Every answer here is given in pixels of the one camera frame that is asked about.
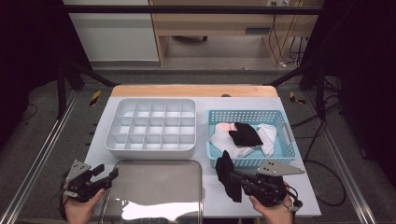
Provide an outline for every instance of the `white tabletop surface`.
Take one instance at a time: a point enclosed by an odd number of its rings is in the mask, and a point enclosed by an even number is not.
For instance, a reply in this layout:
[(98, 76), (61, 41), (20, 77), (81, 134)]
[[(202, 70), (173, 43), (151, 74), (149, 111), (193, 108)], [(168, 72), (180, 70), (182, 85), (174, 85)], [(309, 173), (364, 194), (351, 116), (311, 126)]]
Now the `white tabletop surface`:
[[(114, 168), (114, 165), (119, 161), (106, 149), (105, 140), (117, 105), (121, 100), (126, 98), (127, 97), (109, 97), (106, 108), (100, 118), (85, 163), (92, 167), (104, 164), (106, 168), (104, 172), (93, 180), (107, 176)], [(195, 102), (197, 134), (196, 145), (191, 160), (200, 162), (203, 169), (203, 187), (205, 189), (205, 198), (203, 200), (204, 217), (261, 217), (261, 214), (253, 209), (247, 195), (243, 193), (242, 202), (234, 203), (232, 199), (226, 195), (223, 185), (218, 181), (216, 170), (210, 166), (209, 158), (206, 156), (205, 144), (208, 140), (208, 129), (205, 124), (205, 116), (206, 111), (209, 109), (276, 109), (284, 111), (280, 99), (278, 97), (176, 98), (188, 98)], [(305, 169), (300, 156), (298, 156), (298, 159), (292, 161), (290, 165)], [(285, 175), (284, 180), (298, 191), (299, 200), (304, 203), (304, 206), (296, 213), (297, 217), (317, 217), (321, 215), (318, 201), (307, 173), (303, 175)], [(103, 203), (99, 203), (96, 206), (96, 215), (100, 214), (102, 204)]]

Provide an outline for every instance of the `white cloth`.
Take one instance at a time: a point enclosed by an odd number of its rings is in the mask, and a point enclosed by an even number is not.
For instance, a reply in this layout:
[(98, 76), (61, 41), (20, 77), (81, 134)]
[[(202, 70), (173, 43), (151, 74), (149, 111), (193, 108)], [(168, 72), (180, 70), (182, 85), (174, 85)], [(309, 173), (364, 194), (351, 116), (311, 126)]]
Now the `white cloth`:
[(262, 153), (265, 157), (271, 157), (274, 154), (276, 127), (270, 124), (259, 124), (257, 134), (262, 140)]
[(254, 151), (252, 147), (236, 146), (228, 132), (223, 129), (216, 130), (210, 137), (210, 142), (221, 152), (227, 150), (231, 158), (246, 157)]

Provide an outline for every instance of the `blue storage basket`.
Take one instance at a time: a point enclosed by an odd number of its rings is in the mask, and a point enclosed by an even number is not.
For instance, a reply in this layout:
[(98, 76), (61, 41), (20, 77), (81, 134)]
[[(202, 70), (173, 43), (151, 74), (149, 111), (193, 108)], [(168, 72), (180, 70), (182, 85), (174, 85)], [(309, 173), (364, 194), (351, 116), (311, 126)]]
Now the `blue storage basket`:
[[(232, 158), (235, 168), (257, 168), (263, 161), (272, 159), (283, 163), (290, 163), (296, 159), (298, 153), (297, 145), (291, 132), (288, 119), (280, 110), (209, 110), (206, 122), (209, 128), (209, 139), (216, 130), (216, 124), (226, 123), (247, 123), (255, 130), (261, 123), (274, 125), (276, 127), (276, 142), (274, 154), (266, 158), (260, 146), (255, 147), (254, 152), (244, 158)], [(216, 167), (218, 157), (222, 152), (214, 147), (210, 141), (206, 142), (206, 153), (210, 159), (212, 168)]]

